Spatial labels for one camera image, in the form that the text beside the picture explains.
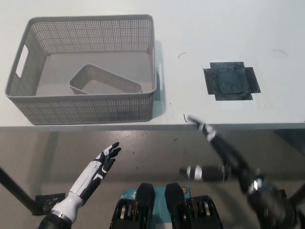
gray plastic basket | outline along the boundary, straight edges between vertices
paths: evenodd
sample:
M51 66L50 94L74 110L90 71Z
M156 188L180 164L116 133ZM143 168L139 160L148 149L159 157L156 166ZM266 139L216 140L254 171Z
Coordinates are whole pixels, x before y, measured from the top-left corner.
M141 93L142 86L93 64L83 66L70 80L75 94Z
M88 63L140 83L142 93L75 95L69 81ZM51 17L29 21L6 95L34 125L101 124L150 120L155 89L151 16Z

white robotic hand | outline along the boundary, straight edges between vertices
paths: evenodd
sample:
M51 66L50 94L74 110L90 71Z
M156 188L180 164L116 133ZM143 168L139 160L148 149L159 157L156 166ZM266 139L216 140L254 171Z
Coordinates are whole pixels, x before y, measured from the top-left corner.
M117 148L118 146L118 142L109 146L87 165L73 184L68 196L53 207L51 216L47 215L45 217L47 222L45 221L44 224L59 223L61 225L59 228L71 228L71 225L76 220L78 208L86 203L112 167L115 161L114 157L117 156L121 150L121 148Z

basket handle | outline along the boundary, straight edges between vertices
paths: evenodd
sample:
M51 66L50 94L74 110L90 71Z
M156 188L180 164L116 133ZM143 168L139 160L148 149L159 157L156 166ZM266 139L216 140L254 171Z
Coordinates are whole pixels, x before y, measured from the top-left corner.
M29 55L29 50L27 48L26 45L23 46L23 49L22 49L22 53L20 55L20 58L19 58L19 61L18 61L18 65L17 65L17 68L16 68L16 75L21 78L22 77L22 72L23 72L23 69L24 69L24 65L26 63L26 60L28 58L28 55Z

floor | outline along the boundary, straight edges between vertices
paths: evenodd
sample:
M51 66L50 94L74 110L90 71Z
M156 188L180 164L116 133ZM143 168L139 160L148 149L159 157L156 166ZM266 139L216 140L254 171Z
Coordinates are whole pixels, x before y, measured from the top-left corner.
M288 195L305 181L305 157L272 131L220 132ZM116 202L126 189L137 188L142 182L157 187L175 181L189 184L193 196L210 195L225 228L258 228L237 183L202 184L179 176L181 166L220 163L197 131L2 133L0 166L31 197L67 192L89 161L116 141L122 151L106 179L79 210L73 229L107 229ZM33 229L42 219L31 216L3 186L0 203L1 228Z

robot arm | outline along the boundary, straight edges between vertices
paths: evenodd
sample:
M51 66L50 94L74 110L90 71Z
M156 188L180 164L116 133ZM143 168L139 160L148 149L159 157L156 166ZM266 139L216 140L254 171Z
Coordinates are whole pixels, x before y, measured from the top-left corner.
M112 167L121 148L115 143L103 150L77 178L67 197L57 205L40 223L39 229L70 229L82 207Z
M286 199L274 185L269 183L261 174L257 174L249 167L242 155L226 142L208 124L193 117L188 117L189 122L194 123L206 137L207 141L214 148L215 152L223 161L223 167L188 167L182 169L188 178L197 180L208 180L211 173L215 173L211 180L226 181L228 177L236 177L240 189L247 197L248 204L254 210L262 229L291 229L298 221L301 221L301 214L297 210L297 204L304 197L305 188L301 188L300 195L292 200Z

